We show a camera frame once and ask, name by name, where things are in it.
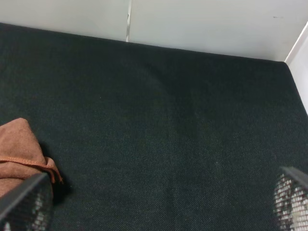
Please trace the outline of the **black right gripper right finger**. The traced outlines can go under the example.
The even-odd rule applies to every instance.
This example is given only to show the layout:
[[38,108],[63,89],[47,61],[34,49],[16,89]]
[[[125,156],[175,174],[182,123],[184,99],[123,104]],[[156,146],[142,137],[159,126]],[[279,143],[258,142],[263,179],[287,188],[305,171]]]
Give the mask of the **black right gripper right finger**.
[[281,167],[274,195],[275,222],[281,231],[308,229],[308,175],[294,167]]

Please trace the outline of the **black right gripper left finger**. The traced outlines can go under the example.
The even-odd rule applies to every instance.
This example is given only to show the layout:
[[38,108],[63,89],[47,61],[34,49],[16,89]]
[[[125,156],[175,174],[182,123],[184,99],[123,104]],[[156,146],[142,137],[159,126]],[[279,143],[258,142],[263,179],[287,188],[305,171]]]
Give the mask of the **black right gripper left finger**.
[[2,231],[48,231],[52,215],[52,186],[46,173],[33,175],[0,199]]

